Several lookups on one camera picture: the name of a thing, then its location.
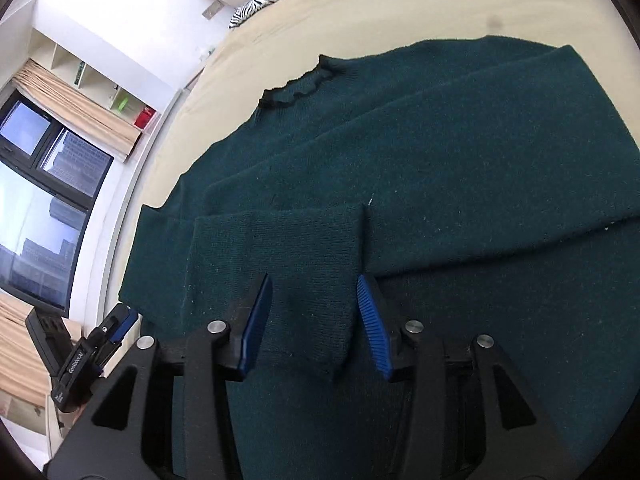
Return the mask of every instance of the beige curtain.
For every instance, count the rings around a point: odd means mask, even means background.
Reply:
[[[105,110],[30,59],[14,76],[16,88],[83,133],[129,155],[140,130]]]
[[[44,407],[51,385],[49,373],[24,325],[31,308],[0,290],[0,390]],[[66,319],[65,324],[72,339],[78,340],[80,324]]]

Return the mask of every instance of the beige bed sheet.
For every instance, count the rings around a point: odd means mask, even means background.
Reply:
[[[181,173],[249,118],[264,89],[312,69],[319,54],[359,57],[431,38],[513,36],[572,45],[640,141],[640,50],[610,0],[282,0],[216,50],[150,161],[142,203],[164,203]],[[120,287],[134,229],[118,242],[111,290]]]

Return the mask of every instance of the glass pane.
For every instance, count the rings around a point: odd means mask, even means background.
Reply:
[[[0,162],[0,283],[66,307],[85,217]]]
[[[94,196],[111,157],[69,130],[60,132],[40,167],[75,187]]]
[[[27,105],[17,102],[0,126],[0,134],[27,155],[33,155],[50,122]]]

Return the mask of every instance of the knit fabric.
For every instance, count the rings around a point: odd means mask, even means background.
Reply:
[[[357,322],[363,270],[439,335],[496,337],[584,463],[640,384],[639,213],[638,149],[568,46],[321,56],[143,208],[120,297],[181,336],[273,276],[229,393],[249,480],[384,476],[402,387]]]

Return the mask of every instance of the building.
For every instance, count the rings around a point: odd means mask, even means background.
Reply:
[[[80,232],[82,231],[86,214],[82,211],[78,211],[75,207],[62,202],[62,200],[52,198],[51,203],[49,204],[49,216]]]
[[[62,150],[47,171],[85,195],[93,196],[109,159],[106,153],[67,132]]]
[[[0,283],[6,282],[11,277],[11,269],[14,266],[15,253],[0,245]]]
[[[75,250],[75,244],[63,240],[57,254],[27,238],[7,281],[47,303],[66,306]]]

